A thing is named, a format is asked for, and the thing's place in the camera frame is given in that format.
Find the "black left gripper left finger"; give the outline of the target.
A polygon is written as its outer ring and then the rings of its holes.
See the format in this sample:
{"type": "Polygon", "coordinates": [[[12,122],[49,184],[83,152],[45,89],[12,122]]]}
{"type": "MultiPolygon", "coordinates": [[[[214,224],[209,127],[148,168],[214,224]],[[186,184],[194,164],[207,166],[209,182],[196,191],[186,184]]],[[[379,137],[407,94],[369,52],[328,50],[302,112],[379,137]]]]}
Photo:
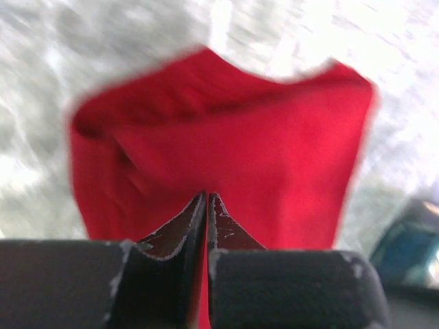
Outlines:
{"type": "Polygon", "coordinates": [[[197,328],[206,230],[198,194],[139,242],[1,241],[2,328],[197,328]]]}

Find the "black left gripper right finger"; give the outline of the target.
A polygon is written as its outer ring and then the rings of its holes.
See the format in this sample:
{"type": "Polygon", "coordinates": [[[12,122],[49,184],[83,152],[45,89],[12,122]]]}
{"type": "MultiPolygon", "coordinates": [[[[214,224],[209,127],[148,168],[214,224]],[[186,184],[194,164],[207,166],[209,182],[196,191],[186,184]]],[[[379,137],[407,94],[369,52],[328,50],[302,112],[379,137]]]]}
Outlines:
{"type": "Polygon", "coordinates": [[[209,197],[213,328],[389,328],[374,267],[347,251],[268,250],[209,197]]]}

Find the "red t shirt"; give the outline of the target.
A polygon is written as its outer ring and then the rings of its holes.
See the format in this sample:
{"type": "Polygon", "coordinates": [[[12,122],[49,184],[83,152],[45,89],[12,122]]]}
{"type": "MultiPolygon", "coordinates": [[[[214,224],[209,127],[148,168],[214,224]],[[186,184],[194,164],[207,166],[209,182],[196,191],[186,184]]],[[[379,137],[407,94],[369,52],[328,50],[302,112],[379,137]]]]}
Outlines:
{"type": "Polygon", "coordinates": [[[340,63],[299,82],[210,49],[104,90],[69,124],[88,235],[139,242],[206,195],[198,325],[209,319],[209,197],[268,250],[332,250],[375,88],[340,63]]]}

